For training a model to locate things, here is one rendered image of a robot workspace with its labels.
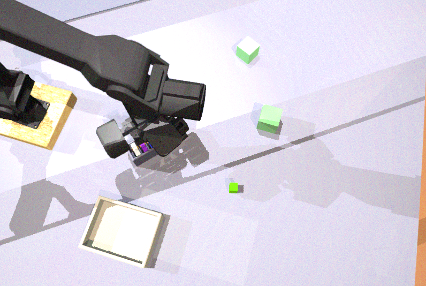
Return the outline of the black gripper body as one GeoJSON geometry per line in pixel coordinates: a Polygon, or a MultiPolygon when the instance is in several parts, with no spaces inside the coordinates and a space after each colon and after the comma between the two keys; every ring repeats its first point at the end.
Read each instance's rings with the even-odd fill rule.
{"type": "Polygon", "coordinates": [[[137,134],[138,126],[155,121],[160,113],[158,109],[158,112],[152,112],[151,114],[142,117],[133,116],[130,113],[128,113],[128,115],[130,116],[130,119],[121,123],[121,129],[119,129],[115,119],[106,122],[96,129],[96,134],[104,150],[112,159],[118,158],[130,149],[124,138],[125,136],[130,134],[135,141],[141,140],[137,134]]]}

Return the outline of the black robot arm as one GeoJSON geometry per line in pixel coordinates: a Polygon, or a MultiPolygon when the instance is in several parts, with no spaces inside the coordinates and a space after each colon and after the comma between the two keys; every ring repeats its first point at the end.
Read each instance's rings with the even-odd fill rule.
{"type": "MultiPolygon", "coordinates": [[[[170,64],[139,42],[89,34],[16,0],[0,0],[0,40],[81,72],[133,116],[159,109],[157,119],[138,126],[137,134],[161,157],[188,137],[184,119],[201,120],[206,85],[169,78],[170,64]]],[[[1,119],[38,128],[50,103],[31,96],[34,84],[22,70],[0,62],[1,119]]]]}

